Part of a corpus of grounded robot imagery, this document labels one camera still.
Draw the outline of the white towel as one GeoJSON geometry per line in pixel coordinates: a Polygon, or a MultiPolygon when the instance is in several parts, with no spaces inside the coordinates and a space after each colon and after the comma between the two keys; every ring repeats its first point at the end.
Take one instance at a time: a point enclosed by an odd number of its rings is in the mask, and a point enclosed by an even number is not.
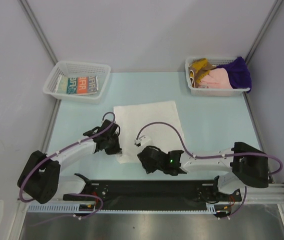
{"type": "MultiPolygon", "coordinates": [[[[174,101],[115,106],[114,114],[116,123],[121,128],[119,142],[122,154],[117,156],[117,162],[120,164],[139,162],[137,154],[143,147],[135,146],[134,141],[140,129],[149,123],[168,123],[176,128],[183,140],[185,139],[174,101]]],[[[150,137],[150,145],[167,153],[183,149],[176,131],[163,124],[154,124],[144,129],[141,136],[150,137]]]]}

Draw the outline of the colourful rabbit print towel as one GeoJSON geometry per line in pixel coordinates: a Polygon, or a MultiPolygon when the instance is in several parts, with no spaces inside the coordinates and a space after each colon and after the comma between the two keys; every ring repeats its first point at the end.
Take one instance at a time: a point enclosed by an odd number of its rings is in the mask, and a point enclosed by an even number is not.
{"type": "Polygon", "coordinates": [[[99,77],[82,76],[82,77],[66,77],[60,75],[57,80],[55,92],[67,95],[93,95],[99,90],[99,77]]]}

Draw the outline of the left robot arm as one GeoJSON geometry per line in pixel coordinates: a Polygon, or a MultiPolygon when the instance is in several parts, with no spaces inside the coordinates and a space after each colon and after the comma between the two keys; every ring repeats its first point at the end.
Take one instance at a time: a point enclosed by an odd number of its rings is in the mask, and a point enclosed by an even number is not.
{"type": "Polygon", "coordinates": [[[120,154],[120,126],[114,121],[103,120],[101,126],[83,133],[77,142],[47,156],[39,150],[33,152],[19,179],[20,200],[45,204],[60,189],[60,173],[87,155],[104,151],[107,155],[120,154]]]}

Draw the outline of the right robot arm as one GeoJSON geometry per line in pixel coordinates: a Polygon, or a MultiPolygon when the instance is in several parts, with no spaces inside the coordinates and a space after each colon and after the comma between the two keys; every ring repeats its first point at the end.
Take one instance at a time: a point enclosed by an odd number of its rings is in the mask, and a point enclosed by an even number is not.
{"type": "Polygon", "coordinates": [[[193,172],[216,172],[212,195],[223,201],[242,187],[264,189],[268,187],[268,157],[244,142],[235,142],[232,148],[214,156],[189,156],[184,150],[167,153],[149,143],[135,144],[137,158],[147,174],[161,171],[177,176],[193,172]]]}

